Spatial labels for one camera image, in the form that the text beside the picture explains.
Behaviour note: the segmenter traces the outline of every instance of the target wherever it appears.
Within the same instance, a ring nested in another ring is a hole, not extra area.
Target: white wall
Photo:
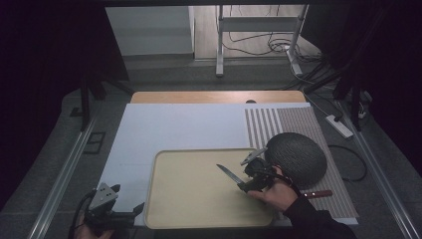
[[[106,8],[124,56],[193,53],[193,8]]]

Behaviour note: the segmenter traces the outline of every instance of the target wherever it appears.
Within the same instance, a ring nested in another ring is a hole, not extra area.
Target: beige cutting board
[[[240,162],[251,148],[162,151],[155,159],[145,208],[151,229],[267,226],[273,210],[250,198],[217,163],[244,181]]]

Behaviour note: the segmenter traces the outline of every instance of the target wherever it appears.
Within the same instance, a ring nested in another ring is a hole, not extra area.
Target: knife blade
[[[239,183],[245,183],[242,179],[240,179],[238,176],[236,176],[232,171],[230,171],[227,167],[221,165],[221,164],[217,164],[217,166],[223,170],[223,172],[225,172],[230,178],[233,179],[233,181],[235,181],[237,184]]]

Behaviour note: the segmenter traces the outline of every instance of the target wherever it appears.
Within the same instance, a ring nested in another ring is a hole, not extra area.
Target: human hand
[[[105,231],[98,237],[89,226],[84,224],[84,216],[80,218],[80,225],[75,231],[76,239],[109,239],[114,232],[113,230]]]
[[[283,175],[282,170],[273,166],[277,174]],[[274,184],[267,191],[248,191],[248,195],[262,200],[276,207],[280,211],[286,211],[292,203],[298,199],[296,193],[281,179],[275,178]]]

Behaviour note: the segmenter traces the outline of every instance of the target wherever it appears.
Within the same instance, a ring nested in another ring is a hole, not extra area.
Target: knife handle
[[[303,195],[308,199],[319,198],[319,197],[327,197],[327,196],[332,196],[332,191],[331,190],[323,190],[323,191],[306,192],[306,193],[303,193]]]

